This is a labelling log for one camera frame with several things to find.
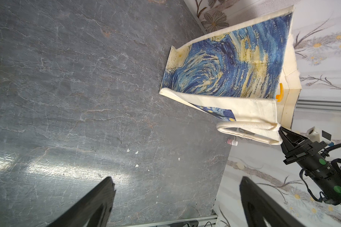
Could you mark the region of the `orange pump soap bottle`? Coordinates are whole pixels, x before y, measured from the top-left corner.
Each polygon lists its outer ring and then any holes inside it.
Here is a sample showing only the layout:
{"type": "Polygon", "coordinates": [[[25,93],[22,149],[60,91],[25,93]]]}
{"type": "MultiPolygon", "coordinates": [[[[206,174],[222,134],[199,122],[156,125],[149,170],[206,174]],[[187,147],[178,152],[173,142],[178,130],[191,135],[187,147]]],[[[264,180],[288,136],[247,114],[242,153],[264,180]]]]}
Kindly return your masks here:
{"type": "Polygon", "coordinates": [[[284,98],[284,87],[282,83],[279,83],[279,88],[277,90],[277,95],[275,96],[275,99],[277,102],[281,102],[284,98]]]}

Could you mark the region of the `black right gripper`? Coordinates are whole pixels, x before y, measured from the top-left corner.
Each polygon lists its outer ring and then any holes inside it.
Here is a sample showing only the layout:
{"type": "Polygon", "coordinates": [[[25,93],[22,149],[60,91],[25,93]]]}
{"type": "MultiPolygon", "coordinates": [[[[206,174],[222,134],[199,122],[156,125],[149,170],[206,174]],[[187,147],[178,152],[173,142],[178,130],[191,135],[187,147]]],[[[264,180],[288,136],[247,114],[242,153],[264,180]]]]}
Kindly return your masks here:
{"type": "Polygon", "coordinates": [[[282,152],[285,154],[284,163],[297,163],[302,170],[299,177],[307,187],[308,193],[317,202],[326,204],[341,204],[341,159],[327,161],[325,156],[329,151],[341,148],[341,143],[330,148],[323,148],[325,142],[311,142],[308,137],[280,127],[278,133],[282,139],[282,152]],[[317,198],[309,188],[304,176],[311,178],[320,188],[317,198]]]}

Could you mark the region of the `cream starry night tote bag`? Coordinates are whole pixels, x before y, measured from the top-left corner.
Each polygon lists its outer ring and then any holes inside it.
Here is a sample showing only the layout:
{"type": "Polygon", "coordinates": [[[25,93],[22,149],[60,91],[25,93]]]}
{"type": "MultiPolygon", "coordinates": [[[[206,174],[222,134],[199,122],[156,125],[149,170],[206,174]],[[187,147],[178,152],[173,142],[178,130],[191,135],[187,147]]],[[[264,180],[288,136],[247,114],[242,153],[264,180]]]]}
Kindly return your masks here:
{"type": "Polygon", "coordinates": [[[302,89],[293,13],[290,6],[172,48],[160,95],[216,117],[221,133],[280,145],[302,89]]]}

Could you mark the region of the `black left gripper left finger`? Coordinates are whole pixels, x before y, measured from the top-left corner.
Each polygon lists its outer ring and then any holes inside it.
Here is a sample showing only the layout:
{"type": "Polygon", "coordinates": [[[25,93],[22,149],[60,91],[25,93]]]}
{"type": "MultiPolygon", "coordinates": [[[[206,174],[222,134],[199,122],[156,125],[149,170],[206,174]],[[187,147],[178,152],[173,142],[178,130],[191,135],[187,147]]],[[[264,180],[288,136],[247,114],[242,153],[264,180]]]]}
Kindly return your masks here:
{"type": "Polygon", "coordinates": [[[106,177],[50,227],[105,227],[109,220],[116,190],[111,177],[106,177]]]}

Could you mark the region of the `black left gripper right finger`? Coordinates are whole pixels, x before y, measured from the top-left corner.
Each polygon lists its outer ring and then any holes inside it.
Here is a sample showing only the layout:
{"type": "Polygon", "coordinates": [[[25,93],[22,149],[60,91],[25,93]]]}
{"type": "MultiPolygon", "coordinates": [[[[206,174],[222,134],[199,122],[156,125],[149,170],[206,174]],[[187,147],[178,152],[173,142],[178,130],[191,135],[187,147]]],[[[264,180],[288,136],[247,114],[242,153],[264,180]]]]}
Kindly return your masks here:
{"type": "Polygon", "coordinates": [[[303,224],[284,210],[250,178],[244,176],[240,194],[249,227],[302,227],[303,224]]]}

